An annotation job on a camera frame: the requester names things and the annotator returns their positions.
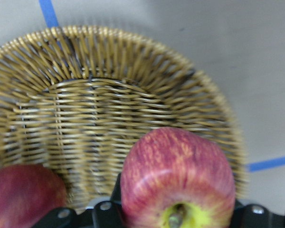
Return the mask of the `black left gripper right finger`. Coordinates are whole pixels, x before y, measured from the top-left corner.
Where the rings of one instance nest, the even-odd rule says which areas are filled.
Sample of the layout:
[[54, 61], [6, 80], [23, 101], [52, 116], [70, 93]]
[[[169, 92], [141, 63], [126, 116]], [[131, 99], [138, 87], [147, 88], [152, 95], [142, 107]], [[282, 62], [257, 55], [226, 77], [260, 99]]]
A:
[[257, 203], [236, 200], [231, 228], [285, 228], [285, 214], [275, 214]]

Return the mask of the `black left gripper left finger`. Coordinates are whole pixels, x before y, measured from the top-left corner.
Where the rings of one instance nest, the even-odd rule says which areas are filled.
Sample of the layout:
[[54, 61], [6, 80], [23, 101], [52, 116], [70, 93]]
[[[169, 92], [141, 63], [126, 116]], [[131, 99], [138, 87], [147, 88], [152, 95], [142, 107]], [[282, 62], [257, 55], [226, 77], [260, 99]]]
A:
[[81, 214], [59, 207], [40, 219], [34, 228], [124, 228], [121, 207], [121, 175], [118, 174], [110, 197], [95, 198]]

